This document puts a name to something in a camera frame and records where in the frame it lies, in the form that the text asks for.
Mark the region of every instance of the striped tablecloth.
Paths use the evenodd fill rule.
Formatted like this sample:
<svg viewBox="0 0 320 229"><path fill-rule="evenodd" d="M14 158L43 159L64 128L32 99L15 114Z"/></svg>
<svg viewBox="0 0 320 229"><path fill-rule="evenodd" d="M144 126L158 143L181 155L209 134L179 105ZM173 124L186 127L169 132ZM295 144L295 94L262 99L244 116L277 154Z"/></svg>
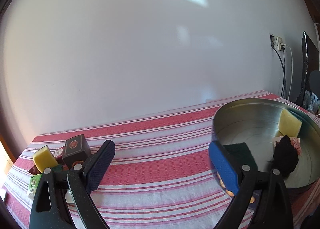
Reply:
<svg viewBox="0 0 320 229"><path fill-rule="evenodd" d="M28 228L32 201L26 196L32 155L48 145L84 134L95 153L106 139L116 155L91 197L111 228L213 228L230 198L212 169L208 145L212 119L225 103L242 98L266 98L290 103L266 91L180 108L117 123L37 136L9 171L4 189L6 205L22 228ZM314 115L308 115L319 123ZM302 222L319 198L319 181L293 205L294 223ZM74 205L69 209L77 228L84 228ZM248 210L239 228L246 228Z"/></svg>

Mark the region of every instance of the white cable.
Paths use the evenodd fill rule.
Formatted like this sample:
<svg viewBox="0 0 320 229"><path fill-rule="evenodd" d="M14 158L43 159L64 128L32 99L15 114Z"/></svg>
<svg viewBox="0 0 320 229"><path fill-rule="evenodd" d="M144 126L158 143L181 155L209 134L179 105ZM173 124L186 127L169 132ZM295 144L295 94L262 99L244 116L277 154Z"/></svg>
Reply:
<svg viewBox="0 0 320 229"><path fill-rule="evenodd" d="M285 44L285 43L281 43L282 46L286 46L289 47L290 52L291 52L291 81L290 81L290 89L289 89L289 95L288 95L288 100L290 98L290 93L291 93L291 86L292 86L292 76L293 76L293 55L292 55L292 50L290 48L289 45Z"/></svg>

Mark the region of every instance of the black monitor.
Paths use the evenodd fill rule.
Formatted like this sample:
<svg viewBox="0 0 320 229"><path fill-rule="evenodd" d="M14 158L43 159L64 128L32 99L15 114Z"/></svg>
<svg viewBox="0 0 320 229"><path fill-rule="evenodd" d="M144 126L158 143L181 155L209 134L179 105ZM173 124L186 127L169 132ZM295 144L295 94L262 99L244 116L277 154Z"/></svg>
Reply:
<svg viewBox="0 0 320 229"><path fill-rule="evenodd" d="M295 104L302 106L306 90L312 93L309 86L309 75L312 71L319 70L319 51L314 45L306 32L303 32L302 37L302 79L300 94L297 97Z"/></svg>

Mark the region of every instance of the white wall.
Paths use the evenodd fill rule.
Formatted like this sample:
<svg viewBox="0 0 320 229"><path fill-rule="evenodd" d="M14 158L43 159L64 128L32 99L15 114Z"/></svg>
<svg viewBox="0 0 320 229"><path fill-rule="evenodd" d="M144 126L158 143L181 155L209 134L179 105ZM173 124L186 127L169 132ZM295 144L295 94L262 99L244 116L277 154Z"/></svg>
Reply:
<svg viewBox="0 0 320 229"><path fill-rule="evenodd" d="M22 151L40 133L280 94L270 33L293 49L295 100L303 31L317 45L303 0L13 0L0 29L2 105Z"/></svg>

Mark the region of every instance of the blue gripper pad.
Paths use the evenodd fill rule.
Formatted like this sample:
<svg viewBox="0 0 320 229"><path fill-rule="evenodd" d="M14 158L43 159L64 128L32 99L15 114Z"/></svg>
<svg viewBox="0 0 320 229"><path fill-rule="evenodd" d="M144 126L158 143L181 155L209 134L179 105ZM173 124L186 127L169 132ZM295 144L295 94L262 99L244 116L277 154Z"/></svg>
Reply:
<svg viewBox="0 0 320 229"><path fill-rule="evenodd" d="M116 153L116 147L113 141L106 140L97 151L92 154L88 161L84 163L83 176L86 180L85 190L88 195L96 190L106 173L113 157Z"/></svg>
<svg viewBox="0 0 320 229"><path fill-rule="evenodd" d="M239 191L238 175L217 146L218 141L209 144L209 157L219 173L226 189L236 195Z"/></svg>

